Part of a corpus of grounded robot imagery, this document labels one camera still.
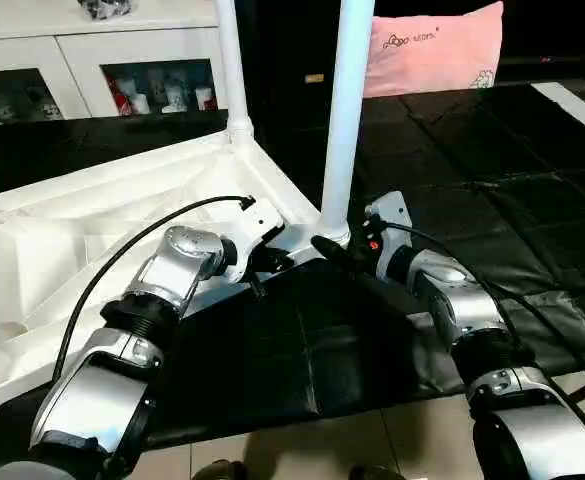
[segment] cabinet top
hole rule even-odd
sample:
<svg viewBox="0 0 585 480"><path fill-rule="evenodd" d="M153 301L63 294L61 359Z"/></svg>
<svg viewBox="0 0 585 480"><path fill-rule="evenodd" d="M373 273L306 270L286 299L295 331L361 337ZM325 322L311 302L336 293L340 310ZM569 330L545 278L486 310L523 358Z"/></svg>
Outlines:
<svg viewBox="0 0 585 480"><path fill-rule="evenodd" d="M95 21L77 0L0 0L0 39L218 25L214 0L132 2L131 13Z"/></svg>

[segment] black cable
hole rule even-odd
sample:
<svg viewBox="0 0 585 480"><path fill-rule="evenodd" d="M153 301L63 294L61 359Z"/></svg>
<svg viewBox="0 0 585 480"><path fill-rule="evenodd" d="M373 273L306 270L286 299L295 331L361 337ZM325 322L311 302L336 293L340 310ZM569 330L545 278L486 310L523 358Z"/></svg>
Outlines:
<svg viewBox="0 0 585 480"><path fill-rule="evenodd" d="M103 278L103 276L107 273L107 271L112 268L112 266L128 251L130 250L139 240L143 237L147 236L149 233L153 232L157 228L162 225L165 225L170 220L175 219L176 217L183 215L195 208L202 207L204 205L209 205L210 203L216 202L225 202L225 201L238 201L241 202L241 207L243 209L247 208L251 204L254 203L254 199L252 197L241 197L238 195L224 195L219 197L212 197L207 198L205 200L199 200L198 202L191 203L186 205L183 208L179 208L178 210L166 215L165 217L157 220L153 224L147 226L139 233L134 235L130 240L128 240L121 248L119 248L114 255L112 255L107 262L103 264L103 266L96 272L96 275L90 280L90 283L85 287L83 293L79 297L79 300L76 302L74 306L74 310L72 310L72 314L68 319L68 324L65 327L65 333L63 334L63 340L61 341L61 348L59 349L59 354L56 357L56 363L54 364L54 373L52 374L52 383L56 383L59 378L61 378L61 374L63 373L63 365L65 364L65 358L68 354L68 348L70 346L70 340L72 338L72 333L74 332L74 328L76 327L76 323L79 320L79 315L81 310L85 306L85 302L87 301L88 297L96 287L96 284L99 283L99 280Z"/></svg>
<svg viewBox="0 0 585 480"><path fill-rule="evenodd" d="M460 259L460 257L455 254L455 252L453 252L447 245L445 245L440 240L437 240L435 237L428 235L427 233L421 232L420 230L417 230L415 228L408 227L406 225L401 225L401 224L392 223L392 222L383 222L383 224L386 227L395 228L397 230L402 230L404 232L411 233L417 237L420 237L420 238L432 243L433 245L436 245L445 254L447 254L448 256L450 256L452 258L455 258L459 263L461 263L461 265L468 272L470 272L470 274L475 278L475 280L488 293L490 293L491 291L492 292L496 291L496 292L499 292L502 295L505 295L506 297L516 301L519 305L521 305L528 312L530 312L544 327L546 327L550 331L550 333L552 333L552 335L572 355L572 357L577 362L579 368L585 372L585 358L581 355L581 353L572 345L572 343L568 340L568 338L565 335L563 335L563 333L561 333L561 331L558 328L556 328L556 326L545 315L543 315L537 308L535 308L532 304L530 304L523 296L518 295L514 292L511 292L510 290L504 288L503 286L501 286L495 282L492 282L490 280L484 280L481 275L478 275L476 271L473 271L473 269L469 268L467 266L467 264L464 264L462 262L462 260ZM494 301L495 301L495 304L497 305L497 307L499 307L499 312L501 313L501 315L503 317L503 321L506 323L508 329L510 330L510 333L513 336L515 336L515 338L517 339L518 342L520 342L521 341L520 336L518 335L518 332L516 331L516 327L514 326L512 319L509 317L509 314L506 312L505 308L503 308L503 306L501 305L501 302L497 298L494 298ZM556 382L554 380L552 380L548 375L546 375L546 377L548 377L548 381L550 382L552 388L554 388L557 391L557 394L561 397L561 399L566 403L566 405L568 405L574 411L574 413L577 415L577 417L579 417L581 422L583 422L583 424L585 425L585 413L583 412L583 410L576 404L576 402L574 402L570 398L570 396L563 389L561 389L556 384Z"/></svg>

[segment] white strip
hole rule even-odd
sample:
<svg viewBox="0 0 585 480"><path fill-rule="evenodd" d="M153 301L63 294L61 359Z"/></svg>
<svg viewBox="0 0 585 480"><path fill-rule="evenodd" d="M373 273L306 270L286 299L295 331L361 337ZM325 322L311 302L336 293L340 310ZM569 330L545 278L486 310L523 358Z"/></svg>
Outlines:
<svg viewBox="0 0 585 480"><path fill-rule="evenodd" d="M585 102L558 83L536 83L532 85L539 92L585 125Z"/></svg>

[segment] beige floor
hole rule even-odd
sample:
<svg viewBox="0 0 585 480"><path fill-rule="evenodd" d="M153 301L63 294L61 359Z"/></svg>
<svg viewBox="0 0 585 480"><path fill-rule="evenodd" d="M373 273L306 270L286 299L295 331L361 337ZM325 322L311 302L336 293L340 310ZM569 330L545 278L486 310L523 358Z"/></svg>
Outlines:
<svg viewBox="0 0 585 480"><path fill-rule="evenodd" d="M585 376L558 381L570 392ZM483 478L463 396L149 452L130 478L184 480L220 458L245 462L250 480L345 480L356 464L400 468L409 480Z"/></svg>

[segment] shoe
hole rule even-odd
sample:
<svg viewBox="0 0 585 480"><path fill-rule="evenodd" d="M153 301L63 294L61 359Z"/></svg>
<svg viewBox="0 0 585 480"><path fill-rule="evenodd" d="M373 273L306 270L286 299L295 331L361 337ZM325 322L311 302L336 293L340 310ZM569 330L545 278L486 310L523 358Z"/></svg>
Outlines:
<svg viewBox="0 0 585 480"><path fill-rule="evenodd" d="M192 480L247 480L247 477L243 463L217 460L196 472Z"/></svg>
<svg viewBox="0 0 585 480"><path fill-rule="evenodd" d="M405 480L400 473L385 467L363 467L355 465L350 470L349 480Z"/></svg>

